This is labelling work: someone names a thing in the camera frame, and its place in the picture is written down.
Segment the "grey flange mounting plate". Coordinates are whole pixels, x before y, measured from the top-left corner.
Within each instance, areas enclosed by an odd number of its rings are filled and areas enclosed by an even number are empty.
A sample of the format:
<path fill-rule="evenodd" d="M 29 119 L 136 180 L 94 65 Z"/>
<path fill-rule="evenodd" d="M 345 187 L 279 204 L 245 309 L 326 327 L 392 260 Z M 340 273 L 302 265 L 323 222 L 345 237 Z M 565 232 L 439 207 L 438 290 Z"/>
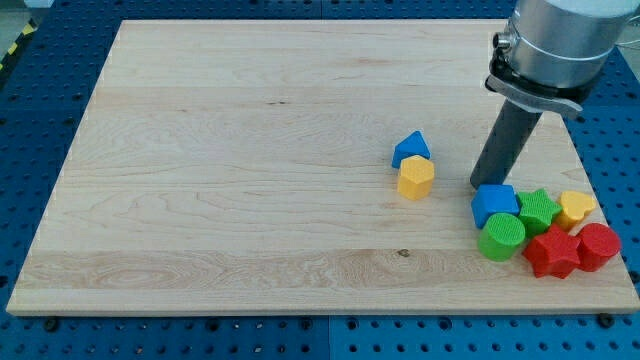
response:
<path fill-rule="evenodd" d="M 571 120 L 580 116 L 582 103 L 596 85 L 596 78 L 573 88 L 542 85 L 520 76 L 507 62 L 501 50 L 495 50 L 489 63 L 490 75 L 485 87 L 532 113 L 551 111 Z"/>

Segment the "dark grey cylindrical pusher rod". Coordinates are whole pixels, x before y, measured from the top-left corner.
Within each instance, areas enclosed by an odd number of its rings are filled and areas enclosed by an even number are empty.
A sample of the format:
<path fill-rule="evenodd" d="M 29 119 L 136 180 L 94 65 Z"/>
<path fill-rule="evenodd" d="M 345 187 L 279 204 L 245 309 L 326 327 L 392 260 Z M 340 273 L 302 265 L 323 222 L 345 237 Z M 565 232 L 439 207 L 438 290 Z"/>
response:
<path fill-rule="evenodd" d="M 474 189 L 504 183 L 541 116 L 509 100 L 503 103 L 471 173 Z"/>

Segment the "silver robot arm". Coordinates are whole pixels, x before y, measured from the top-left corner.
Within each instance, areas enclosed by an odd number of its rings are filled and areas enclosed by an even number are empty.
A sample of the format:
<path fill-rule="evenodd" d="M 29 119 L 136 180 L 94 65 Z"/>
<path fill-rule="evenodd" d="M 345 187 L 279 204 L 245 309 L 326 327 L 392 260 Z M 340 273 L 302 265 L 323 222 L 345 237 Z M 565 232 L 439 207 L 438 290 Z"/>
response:
<path fill-rule="evenodd" d="M 545 112 L 575 119 L 639 0 L 519 0 L 494 34 L 487 90 L 505 101 L 470 176 L 504 182 Z"/>

